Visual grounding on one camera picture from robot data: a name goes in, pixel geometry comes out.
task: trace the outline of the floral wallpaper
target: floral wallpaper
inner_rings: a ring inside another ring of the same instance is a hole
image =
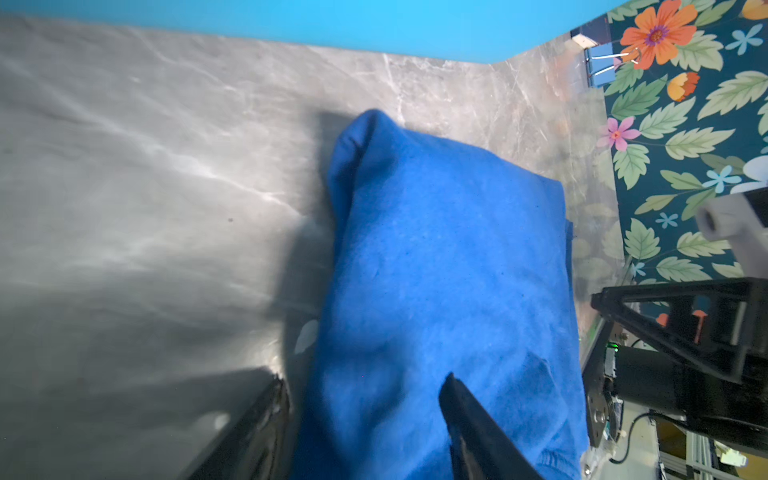
[[[613,159],[635,280],[742,276],[694,214],[768,185],[768,0],[632,0],[607,16],[625,56],[598,147]]]

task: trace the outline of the white flower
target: white flower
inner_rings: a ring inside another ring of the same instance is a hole
[[[768,187],[768,155],[755,157],[744,165],[744,175],[754,182],[746,182],[730,189],[732,194],[741,194],[750,190]]]

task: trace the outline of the folded blue fabric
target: folded blue fabric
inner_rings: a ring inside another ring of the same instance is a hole
[[[544,478],[580,478],[562,186],[368,111],[339,137],[329,190],[336,265],[292,478],[452,478],[450,372]]]

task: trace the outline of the gray marble surface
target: gray marble surface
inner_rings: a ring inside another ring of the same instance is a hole
[[[332,271],[323,171],[369,108],[563,182],[586,336],[621,233],[580,58],[0,17],[3,477],[173,478],[268,372],[298,415]]]

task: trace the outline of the orange tulip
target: orange tulip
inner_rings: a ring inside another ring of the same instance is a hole
[[[677,56],[675,45],[688,45],[696,33],[696,27],[686,25],[696,19],[696,7],[686,5],[680,8],[682,0],[665,0],[656,15],[654,7],[646,8],[634,19],[635,27],[624,30],[621,37],[622,45],[629,45],[622,53],[629,53],[624,61],[637,58],[640,61],[634,66],[638,70],[647,70],[654,64],[667,63]]]
[[[699,74],[692,71],[681,73],[669,81],[667,94],[674,101],[683,101],[696,91],[699,78]]]
[[[741,15],[749,20],[768,18],[768,0],[746,0]]]

